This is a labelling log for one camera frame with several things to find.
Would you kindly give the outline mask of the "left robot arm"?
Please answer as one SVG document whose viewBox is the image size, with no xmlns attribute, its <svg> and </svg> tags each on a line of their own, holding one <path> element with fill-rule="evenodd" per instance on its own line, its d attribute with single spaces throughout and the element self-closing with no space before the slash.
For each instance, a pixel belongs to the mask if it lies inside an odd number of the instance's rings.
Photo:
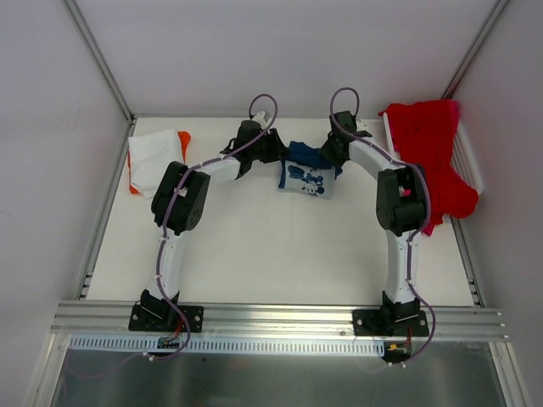
<svg viewBox="0 0 543 407">
<path fill-rule="evenodd" d="M 139 313 L 132 317 L 145 330 L 167 331 L 188 325 L 176 307 L 180 269 L 190 231 L 204 214 L 210 185 L 243 177 L 255 161 L 268 164 L 286 155 L 276 128 L 244 120 L 236 137 L 217 157 L 191 167 L 177 161 L 168 165 L 151 204 L 159 231 L 155 271 L 139 299 Z"/>
</svg>

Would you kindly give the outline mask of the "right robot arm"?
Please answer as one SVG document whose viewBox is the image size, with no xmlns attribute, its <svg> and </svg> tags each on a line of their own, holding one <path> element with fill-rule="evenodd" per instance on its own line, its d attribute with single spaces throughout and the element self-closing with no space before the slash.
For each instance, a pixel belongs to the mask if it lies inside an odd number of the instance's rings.
<svg viewBox="0 0 543 407">
<path fill-rule="evenodd" d="M 428 337 L 423 301 L 417 294 L 417 245 L 429 221 L 428 186 L 422 169 L 393 157 L 358 131 L 355 116 L 343 111 L 329 116 L 331 131 L 320 155 L 341 167 L 351 161 L 377 183 L 376 216 L 387 237 L 388 275 L 379 309 L 354 318 L 355 331 L 379 336 Z"/>
</svg>

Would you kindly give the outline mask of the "navy blue t-shirt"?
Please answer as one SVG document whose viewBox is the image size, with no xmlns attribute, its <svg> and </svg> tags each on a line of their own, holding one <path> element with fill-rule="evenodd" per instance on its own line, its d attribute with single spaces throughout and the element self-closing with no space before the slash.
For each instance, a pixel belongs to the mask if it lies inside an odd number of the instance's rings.
<svg viewBox="0 0 543 407">
<path fill-rule="evenodd" d="M 288 156 L 281 160 L 281 175 L 278 188 L 299 192 L 317 198 L 330 199 L 334 183 L 343 173 L 320 155 L 319 148 L 304 142 L 291 141 Z"/>
</svg>

